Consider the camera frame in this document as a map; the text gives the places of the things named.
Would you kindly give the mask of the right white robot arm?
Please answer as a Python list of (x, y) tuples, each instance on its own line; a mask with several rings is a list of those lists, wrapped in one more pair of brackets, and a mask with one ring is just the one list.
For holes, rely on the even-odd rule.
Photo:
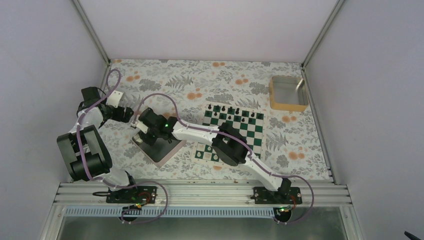
[(241, 166), (244, 171), (256, 176), (270, 192), (274, 202), (282, 204), (290, 197), (291, 181), (266, 167), (248, 146), (246, 138), (229, 123), (202, 126), (179, 117), (166, 118), (148, 107), (134, 121), (134, 126), (140, 130), (141, 140), (150, 146), (158, 139), (168, 142), (186, 140), (208, 145), (225, 164)]

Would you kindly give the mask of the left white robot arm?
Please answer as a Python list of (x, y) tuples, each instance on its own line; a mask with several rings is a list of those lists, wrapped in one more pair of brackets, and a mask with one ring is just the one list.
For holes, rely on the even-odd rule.
[(131, 203), (139, 197), (134, 178), (113, 166), (112, 157), (98, 130), (108, 120), (128, 123), (134, 114), (127, 106), (125, 93), (113, 90), (101, 96), (102, 90), (91, 86), (82, 89), (83, 100), (77, 108), (73, 128), (57, 137), (56, 142), (66, 169), (73, 181), (107, 182), (112, 191)]

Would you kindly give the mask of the pink metal tray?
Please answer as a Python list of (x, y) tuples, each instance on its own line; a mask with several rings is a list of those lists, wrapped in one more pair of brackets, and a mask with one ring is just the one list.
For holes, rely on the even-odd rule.
[(149, 159), (157, 168), (161, 168), (186, 144), (186, 140), (163, 140), (159, 138), (153, 145), (143, 142), (140, 135), (136, 133), (132, 137), (132, 142), (141, 150), (144, 156)]

